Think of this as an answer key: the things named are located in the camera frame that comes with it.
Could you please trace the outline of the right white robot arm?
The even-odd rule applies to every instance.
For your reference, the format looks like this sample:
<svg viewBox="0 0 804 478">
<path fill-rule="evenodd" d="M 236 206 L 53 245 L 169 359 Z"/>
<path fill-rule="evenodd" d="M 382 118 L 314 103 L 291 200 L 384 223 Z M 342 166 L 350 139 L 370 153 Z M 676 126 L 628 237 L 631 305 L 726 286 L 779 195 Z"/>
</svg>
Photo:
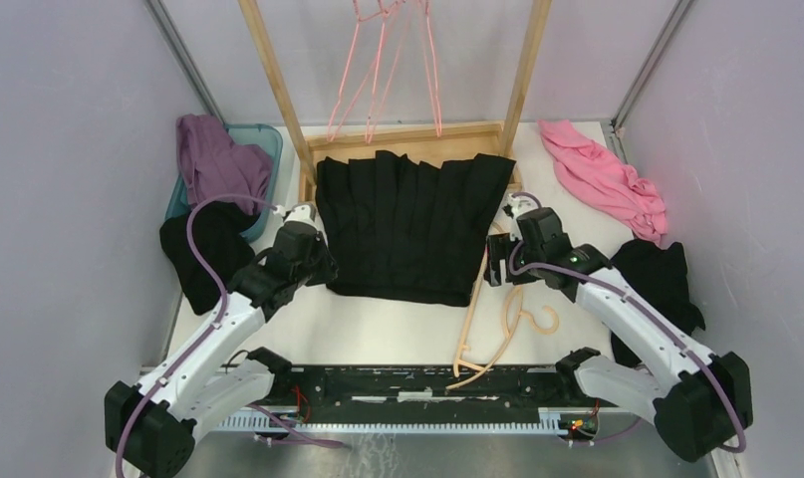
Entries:
<svg viewBox="0 0 804 478">
<path fill-rule="evenodd" d="M 591 348 L 556 364 L 557 398 L 590 397 L 651 424 L 678 458 L 694 462 L 715 449 L 741 453 L 753 422 L 750 369 L 736 353 L 718 355 L 641 297 L 596 247 L 575 246 L 557 213 L 529 200 L 503 207 L 511 225 L 486 239 L 485 281 L 492 287 L 543 282 L 598 319 L 641 361 L 626 367 Z"/>
</svg>

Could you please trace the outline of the black pleated skirt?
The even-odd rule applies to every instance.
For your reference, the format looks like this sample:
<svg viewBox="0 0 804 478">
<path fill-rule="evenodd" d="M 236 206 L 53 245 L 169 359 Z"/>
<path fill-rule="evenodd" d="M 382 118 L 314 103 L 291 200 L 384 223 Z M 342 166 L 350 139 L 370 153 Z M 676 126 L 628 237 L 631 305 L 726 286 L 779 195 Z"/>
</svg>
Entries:
<svg viewBox="0 0 804 478">
<path fill-rule="evenodd" d="M 341 296 L 465 308 L 512 159 L 478 153 L 440 166 L 379 150 L 317 165 L 316 205 Z"/>
</svg>

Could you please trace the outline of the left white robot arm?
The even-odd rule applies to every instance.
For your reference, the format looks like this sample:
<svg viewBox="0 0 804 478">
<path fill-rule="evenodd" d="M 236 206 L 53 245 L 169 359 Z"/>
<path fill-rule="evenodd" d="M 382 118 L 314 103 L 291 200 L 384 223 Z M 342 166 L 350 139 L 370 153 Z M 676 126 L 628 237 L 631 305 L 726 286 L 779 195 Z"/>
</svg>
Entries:
<svg viewBox="0 0 804 478">
<path fill-rule="evenodd" d="M 285 402 L 293 380 L 279 368 L 251 358 L 227 375 L 218 371 L 298 289 L 335 276 L 316 221 L 288 217 L 273 245 L 232 277 L 224 300 L 175 354 L 136 384 L 118 381 L 108 390 L 105 439 L 116 454 L 116 470 L 129 463 L 148 477 L 173 477 L 196 444 L 232 413 L 261 398 Z"/>
</svg>

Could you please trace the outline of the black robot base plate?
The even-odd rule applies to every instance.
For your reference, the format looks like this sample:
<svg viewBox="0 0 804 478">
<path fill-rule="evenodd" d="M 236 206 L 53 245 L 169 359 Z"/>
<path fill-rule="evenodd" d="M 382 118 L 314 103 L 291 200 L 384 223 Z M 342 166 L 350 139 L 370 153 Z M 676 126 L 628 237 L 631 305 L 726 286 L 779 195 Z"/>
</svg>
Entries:
<svg viewBox="0 0 804 478">
<path fill-rule="evenodd" d="M 541 408 L 612 408 L 537 365 L 497 365 L 478 379 L 448 365 L 296 365 L 258 402 L 295 407 L 311 424 L 529 424 Z"/>
</svg>

